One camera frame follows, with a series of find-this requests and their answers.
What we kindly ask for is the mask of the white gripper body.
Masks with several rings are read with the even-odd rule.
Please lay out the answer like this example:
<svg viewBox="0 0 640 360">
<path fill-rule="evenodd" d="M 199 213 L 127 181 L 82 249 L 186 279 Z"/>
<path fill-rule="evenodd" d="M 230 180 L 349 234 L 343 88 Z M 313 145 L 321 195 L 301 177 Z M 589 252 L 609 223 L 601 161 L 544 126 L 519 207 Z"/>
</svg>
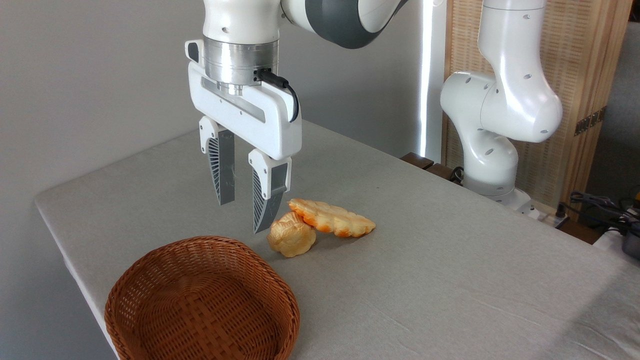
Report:
<svg viewBox="0 0 640 360">
<path fill-rule="evenodd" d="M 294 96 L 258 75 L 278 71 L 277 40 L 192 39 L 185 43 L 185 55 L 195 109 L 275 160 L 301 150 L 301 111 Z"/>
</svg>

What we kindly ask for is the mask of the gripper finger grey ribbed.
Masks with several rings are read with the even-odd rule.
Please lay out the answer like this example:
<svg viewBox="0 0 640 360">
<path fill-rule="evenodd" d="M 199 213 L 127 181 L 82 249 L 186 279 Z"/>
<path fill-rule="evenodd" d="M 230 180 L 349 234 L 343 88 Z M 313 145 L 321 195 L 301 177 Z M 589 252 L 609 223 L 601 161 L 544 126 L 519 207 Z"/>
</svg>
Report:
<svg viewBox="0 0 640 360">
<path fill-rule="evenodd" d="M 199 121 L 201 152 L 209 163 L 218 203 L 222 206 L 235 199 L 235 136 L 208 116 Z"/>
<path fill-rule="evenodd" d="M 275 221 L 283 195 L 291 186 L 291 158 L 275 160 L 255 148 L 248 155 L 253 169 L 253 230 L 258 234 Z"/>
</svg>

